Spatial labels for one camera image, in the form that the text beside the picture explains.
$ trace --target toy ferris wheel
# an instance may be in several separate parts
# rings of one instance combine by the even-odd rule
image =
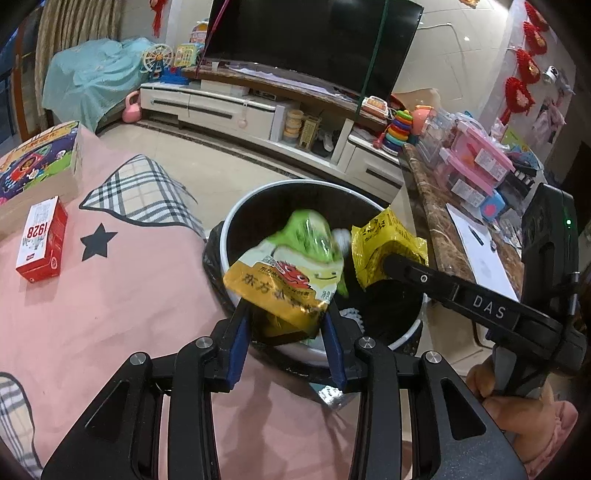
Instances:
[[[173,64],[173,60],[173,49],[164,43],[152,45],[142,55],[145,71],[150,73],[151,78],[160,76],[165,68]]]

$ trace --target marble countertop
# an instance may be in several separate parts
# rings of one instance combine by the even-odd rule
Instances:
[[[431,171],[419,159],[416,148],[406,144],[405,153],[423,205],[422,212],[418,211],[416,215],[419,218],[425,215],[428,225],[428,236],[423,238],[430,240],[430,265],[475,283],[462,240],[447,211],[446,203],[451,203],[464,212],[465,210],[460,207],[454,195],[437,185]],[[523,283],[523,263],[512,246],[506,244],[496,232],[491,232],[491,235],[509,281],[519,297]],[[431,256],[434,257],[434,263],[431,263]]]

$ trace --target yellow snack bag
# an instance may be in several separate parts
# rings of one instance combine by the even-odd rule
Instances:
[[[363,228],[353,226],[351,236],[355,274],[363,289],[388,278],[382,269],[382,260],[390,253],[428,265],[427,241],[410,234],[390,208],[379,213]]]
[[[312,210],[297,210],[283,230],[244,253],[223,282],[268,312],[257,318],[257,331],[265,343],[280,345],[316,337],[343,265],[326,220]]]

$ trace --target red chinese knot decoration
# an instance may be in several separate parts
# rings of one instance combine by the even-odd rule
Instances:
[[[540,29],[542,32],[546,32],[550,29],[548,22],[544,17],[537,11],[537,9],[529,2],[525,2],[525,10],[530,21]]]
[[[509,77],[505,82],[505,97],[507,100],[507,110],[501,117],[501,122],[506,125],[512,113],[529,112],[531,106],[535,103],[527,86],[519,78]]]
[[[532,55],[543,55],[548,51],[548,45],[540,33],[540,29],[529,22],[523,22],[525,43],[530,48]]]
[[[168,3],[168,0],[150,0],[150,8],[154,10],[154,21],[152,22],[152,31],[154,37],[160,37],[160,27],[162,26],[162,10]]]
[[[517,70],[526,84],[537,83],[540,79],[540,68],[534,62],[534,59],[523,48],[516,50]]]

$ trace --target plaid pattern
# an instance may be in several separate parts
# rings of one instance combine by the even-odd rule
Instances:
[[[197,200],[154,160],[137,155],[125,162],[80,204],[140,226],[184,225],[204,237],[194,215]]]
[[[0,374],[0,438],[33,478],[41,477],[41,465],[33,447],[35,427],[31,410],[19,383]]]

